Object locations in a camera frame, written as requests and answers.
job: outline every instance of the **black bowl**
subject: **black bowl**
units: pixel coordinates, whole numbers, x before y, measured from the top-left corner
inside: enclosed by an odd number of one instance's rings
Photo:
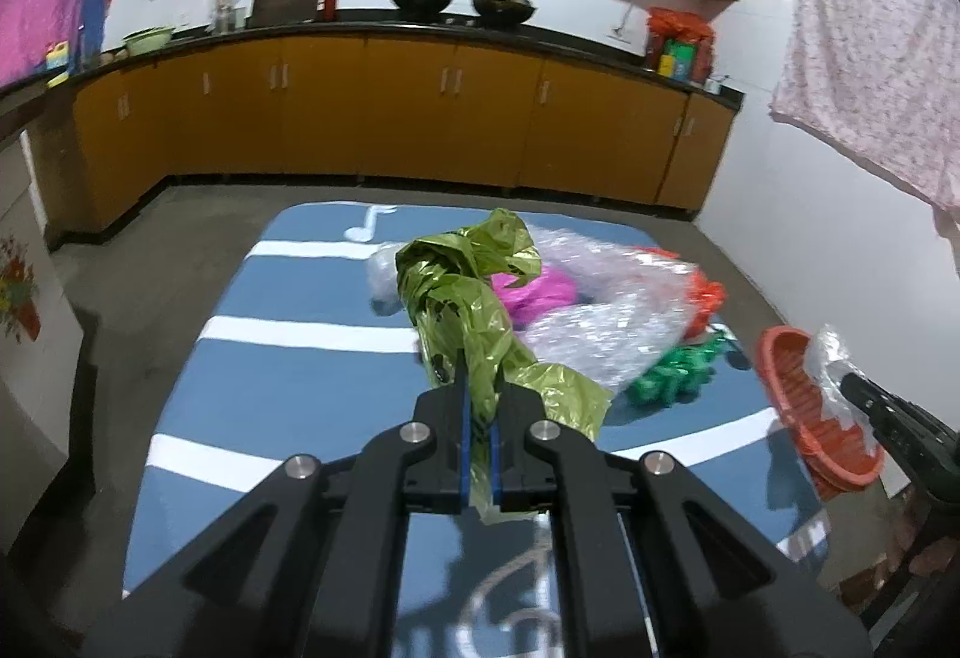
[[[534,14],[533,6],[507,3],[504,0],[473,0],[473,9],[486,27],[515,27]]]
[[[392,0],[400,9],[400,14],[410,17],[435,17],[440,14],[451,0]]]

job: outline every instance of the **wooden cabinet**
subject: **wooden cabinet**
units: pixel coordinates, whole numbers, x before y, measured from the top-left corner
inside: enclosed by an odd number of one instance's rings
[[[440,41],[367,41],[361,174],[443,179],[455,52]]]
[[[732,122],[731,110],[702,95],[690,95],[664,185],[656,196],[658,204],[690,211],[702,207]]]
[[[285,38],[281,48],[282,168],[356,174],[378,99],[364,83],[363,38]]]
[[[688,97],[644,81],[627,81],[628,113],[608,148],[604,197],[644,204],[656,201]]]
[[[224,146],[210,75],[213,54],[186,54],[157,64],[155,97],[163,104],[157,118],[160,148],[171,174],[222,172]]]
[[[522,187],[604,195],[610,147],[629,120],[622,76],[548,60],[520,167]]]
[[[280,39],[220,46],[211,55],[209,79],[220,172],[282,171]]]
[[[74,101],[74,122],[99,229],[136,205],[166,175],[158,147],[150,65],[91,82]]]
[[[512,188],[544,61],[515,52],[458,46],[443,178]]]

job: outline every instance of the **flower picture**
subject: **flower picture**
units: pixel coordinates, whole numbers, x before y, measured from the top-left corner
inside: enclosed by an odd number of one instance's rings
[[[22,332],[31,341],[40,335],[40,316],[34,298],[37,282],[34,267],[27,262],[27,247],[16,238],[0,238],[0,326],[5,335],[16,337]]]

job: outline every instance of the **pink plastic bag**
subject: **pink plastic bag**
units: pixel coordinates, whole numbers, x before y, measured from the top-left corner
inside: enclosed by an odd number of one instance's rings
[[[515,279],[517,277],[510,274],[491,276],[493,292],[496,292],[496,297],[503,303],[514,325],[529,325],[555,308],[577,302],[576,284],[559,268],[544,265],[544,271],[524,287],[508,286]]]

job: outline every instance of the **gray floor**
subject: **gray floor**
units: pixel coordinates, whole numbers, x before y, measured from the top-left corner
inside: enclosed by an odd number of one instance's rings
[[[760,332],[781,322],[736,267],[693,225],[586,206],[372,188],[203,185],[168,188],[102,246],[68,244],[54,253],[67,295],[101,318],[94,416],[97,493],[56,532],[28,580],[55,619],[83,632],[119,599],[124,552],[140,473],[166,397],[200,327],[266,224],[306,201],[361,200],[558,212],[641,228],[698,262],[727,286],[723,315],[752,353]],[[834,550],[822,583],[866,568],[882,551],[882,490],[834,500]]]

